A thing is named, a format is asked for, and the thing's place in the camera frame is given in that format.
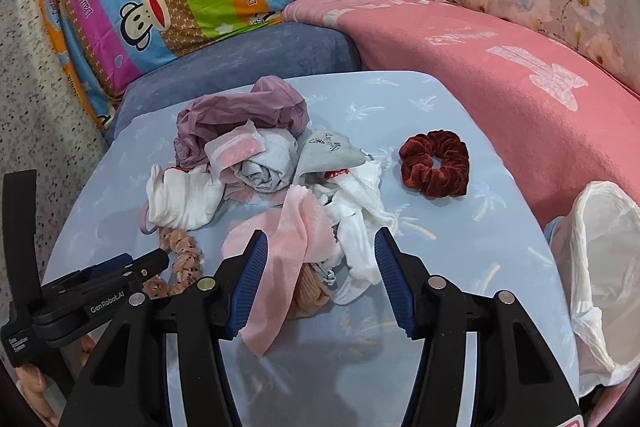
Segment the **left hand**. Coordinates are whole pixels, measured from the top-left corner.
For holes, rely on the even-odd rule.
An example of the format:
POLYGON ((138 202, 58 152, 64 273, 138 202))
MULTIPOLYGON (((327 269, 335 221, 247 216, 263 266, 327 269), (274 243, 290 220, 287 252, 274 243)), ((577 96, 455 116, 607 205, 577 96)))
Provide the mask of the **left hand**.
POLYGON ((60 425, 65 403, 96 347, 96 340, 87 334, 69 346, 51 348, 26 329, 13 335, 6 347, 18 392, 43 425, 60 425))

